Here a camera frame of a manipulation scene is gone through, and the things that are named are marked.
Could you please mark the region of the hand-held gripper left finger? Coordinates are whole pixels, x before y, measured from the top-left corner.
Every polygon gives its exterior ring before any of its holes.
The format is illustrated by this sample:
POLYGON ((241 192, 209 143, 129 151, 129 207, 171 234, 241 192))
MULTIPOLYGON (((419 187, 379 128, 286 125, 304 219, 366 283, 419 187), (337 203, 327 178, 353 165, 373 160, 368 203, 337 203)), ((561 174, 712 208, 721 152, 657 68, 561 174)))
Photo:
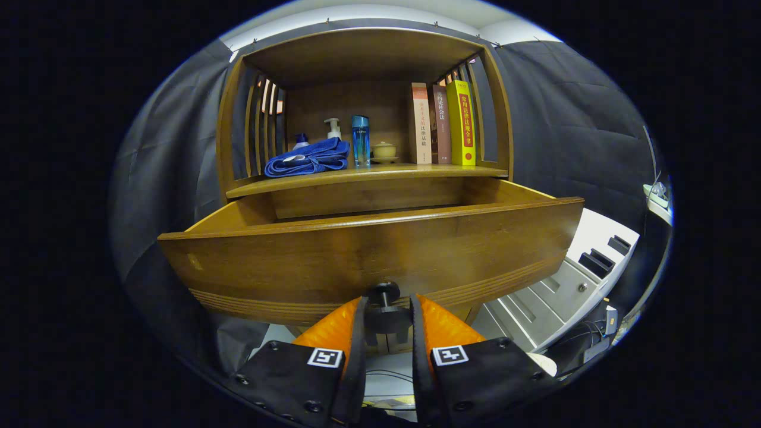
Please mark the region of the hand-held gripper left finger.
POLYGON ((365 388, 361 296, 335 309, 293 343, 272 339, 233 377, 233 390, 269 417, 297 427, 350 427, 365 388))

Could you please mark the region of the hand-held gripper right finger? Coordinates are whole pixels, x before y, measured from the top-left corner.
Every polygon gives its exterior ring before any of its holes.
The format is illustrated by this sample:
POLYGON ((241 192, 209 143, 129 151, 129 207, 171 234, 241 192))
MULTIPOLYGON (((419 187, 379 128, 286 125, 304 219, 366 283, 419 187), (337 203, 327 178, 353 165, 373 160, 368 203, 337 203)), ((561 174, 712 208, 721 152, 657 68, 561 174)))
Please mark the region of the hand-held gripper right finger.
POLYGON ((419 423, 494 424, 559 387, 512 339, 486 339, 423 295, 410 308, 419 423))

